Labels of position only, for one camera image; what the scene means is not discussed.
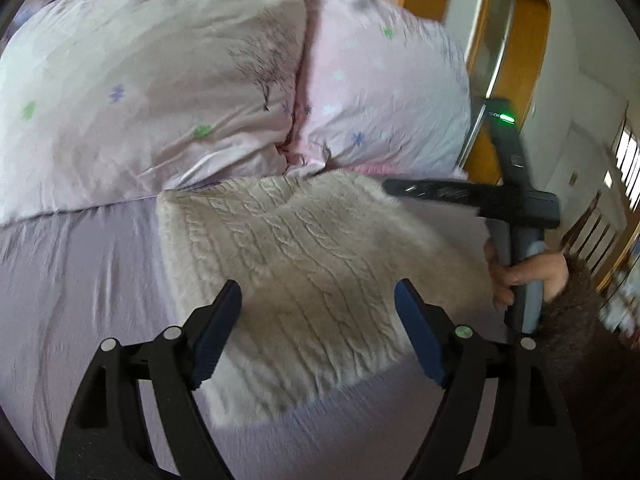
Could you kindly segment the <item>dark furry sleeve forearm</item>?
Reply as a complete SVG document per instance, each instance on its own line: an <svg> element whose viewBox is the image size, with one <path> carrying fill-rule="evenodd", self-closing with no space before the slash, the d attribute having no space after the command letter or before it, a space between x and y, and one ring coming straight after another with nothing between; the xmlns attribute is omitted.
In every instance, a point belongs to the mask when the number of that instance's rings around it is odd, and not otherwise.
<svg viewBox="0 0 640 480"><path fill-rule="evenodd" d="M584 263L565 259L568 281L545 304L541 352L558 382L586 479L639 477L639 352L600 321Z"/></svg>

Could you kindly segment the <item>right hand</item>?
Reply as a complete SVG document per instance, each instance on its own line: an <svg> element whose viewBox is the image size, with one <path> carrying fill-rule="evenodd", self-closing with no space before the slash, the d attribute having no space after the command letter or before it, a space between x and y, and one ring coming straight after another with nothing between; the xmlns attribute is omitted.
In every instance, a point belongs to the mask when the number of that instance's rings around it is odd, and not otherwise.
<svg viewBox="0 0 640 480"><path fill-rule="evenodd" d="M551 302L565 289L570 276L566 259L558 252L543 252L510 268L500 264L491 238L485 243L484 253L491 280L492 303L498 311L514 304L515 287L533 282L544 285L544 302Z"/></svg>

